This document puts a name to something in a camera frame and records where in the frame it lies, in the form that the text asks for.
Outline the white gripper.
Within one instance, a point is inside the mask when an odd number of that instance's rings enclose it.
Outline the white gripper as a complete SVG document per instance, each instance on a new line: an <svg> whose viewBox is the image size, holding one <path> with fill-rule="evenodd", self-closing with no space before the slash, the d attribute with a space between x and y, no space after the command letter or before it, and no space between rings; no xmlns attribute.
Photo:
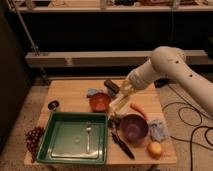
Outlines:
<svg viewBox="0 0 213 171"><path fill-rule="evenodd" d="M120 92L123 95L119 96L118 104L125 105L129 101L130 95L134 94L136 90L134 89L129 80L124 80L120 86Z"/></svg>

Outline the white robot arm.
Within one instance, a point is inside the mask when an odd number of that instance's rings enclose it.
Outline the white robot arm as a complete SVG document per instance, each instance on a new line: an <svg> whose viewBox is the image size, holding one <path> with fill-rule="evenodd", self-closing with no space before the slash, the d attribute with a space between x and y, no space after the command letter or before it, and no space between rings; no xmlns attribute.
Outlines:
<svg viewBox="0 0 213 171"><path fill-rule="evenodd" d="M154 49L144 64L127 75L121 84L121 93L132 95L167 77L178 83L213 117L213 83L194 72L185 59L184 51L179 48L160 46Z"/></svg>

